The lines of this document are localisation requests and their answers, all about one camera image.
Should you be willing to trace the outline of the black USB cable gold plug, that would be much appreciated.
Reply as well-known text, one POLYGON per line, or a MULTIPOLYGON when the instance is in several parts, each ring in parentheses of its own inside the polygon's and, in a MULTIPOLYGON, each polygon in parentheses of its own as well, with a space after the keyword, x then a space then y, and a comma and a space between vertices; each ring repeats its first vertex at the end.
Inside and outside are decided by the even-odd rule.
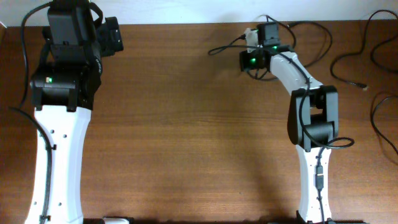
MULTIPOLYGON (((272 21, 275 22, 276 24, 282 26, 283 28, 287 29, 287 31, 291 34, 292 38, 293 38, 293 46, 292 48, 294 49, 295 46, 297 45, 297 38, 293 32, 293 28, 300 26, 300 25, 308 25, 308 26, 315 26, 317 27, 319 30, 323 31, 324 34, 324 41, 322 43, 322 46, 319 50, 319 53, 316 57, 313 58, 313 60, 307 64, 304 65, 305 68, 309 68, 312 65, 315 65, 317 62, 319 62, 331 49, 331 46, 333 44, 333 36, 330 32, 329 29, 327 29, 325 26, 319 24, 318 22, 315 21, 293 21, 290 22, 288 24, 283 24, 277 20, 275 20, 274 18, 272 18, 269 15, 265 15, 267 22, 272 21)), ((251 68, 243 68, 243 71, 246 72, 251 78, 255 79, 255 80, 260 80, 260 81, 264 81, 264 82, 270 82, 270 81, 274 81, 277 78, 265 78, 265 76, 270 73, 268 68, 265 68, 265 72, 262 75, 258 75, 260 68, 255 67, 254 68, 256 70, 255 74, 253 75, 251 73, 251 68)))

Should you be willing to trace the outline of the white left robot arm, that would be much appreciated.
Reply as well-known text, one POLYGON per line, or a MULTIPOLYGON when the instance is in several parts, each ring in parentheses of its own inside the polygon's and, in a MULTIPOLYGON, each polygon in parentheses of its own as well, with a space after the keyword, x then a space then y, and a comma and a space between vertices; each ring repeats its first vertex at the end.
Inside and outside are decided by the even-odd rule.
POLYGON ((83 223, 83 145, 102 58, 123 50, 118 20, 91 1, 51 1, 44 46, 30 79, 37 157, 27 223, 83 223))

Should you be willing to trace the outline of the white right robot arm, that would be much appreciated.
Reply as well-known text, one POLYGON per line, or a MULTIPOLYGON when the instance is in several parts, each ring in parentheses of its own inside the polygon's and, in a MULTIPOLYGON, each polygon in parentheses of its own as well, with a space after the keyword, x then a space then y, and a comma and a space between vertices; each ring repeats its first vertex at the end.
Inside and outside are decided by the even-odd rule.
POLYGON ((328 163, 338 139, 338 92, 314 79, 289 45, 279 39, 279 25, 266 22, 247 28, 241 39, 241 70, 264 69, 290 95, 287 130, 300 163, 298 223, 333 223, 328 201, 328 163))

